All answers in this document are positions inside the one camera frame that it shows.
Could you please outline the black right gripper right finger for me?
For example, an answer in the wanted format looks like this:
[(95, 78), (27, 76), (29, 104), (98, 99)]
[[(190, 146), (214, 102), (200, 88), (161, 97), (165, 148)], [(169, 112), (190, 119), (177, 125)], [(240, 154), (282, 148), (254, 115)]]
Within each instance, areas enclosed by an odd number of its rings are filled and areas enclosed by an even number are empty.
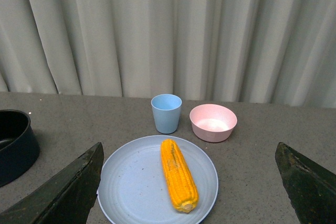
[(275, 160), (300, 223), (335, 223), (335, 174), (283, 142)]

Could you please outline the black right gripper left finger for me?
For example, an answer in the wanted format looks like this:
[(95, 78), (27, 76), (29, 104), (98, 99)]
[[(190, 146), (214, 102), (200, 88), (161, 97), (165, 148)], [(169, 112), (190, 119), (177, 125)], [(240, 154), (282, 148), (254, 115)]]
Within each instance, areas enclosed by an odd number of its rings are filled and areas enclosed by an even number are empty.
[(103, 146), (98, 142), (3, 211), (1, 223), (86, 223), (97, 198), (103, 160)]

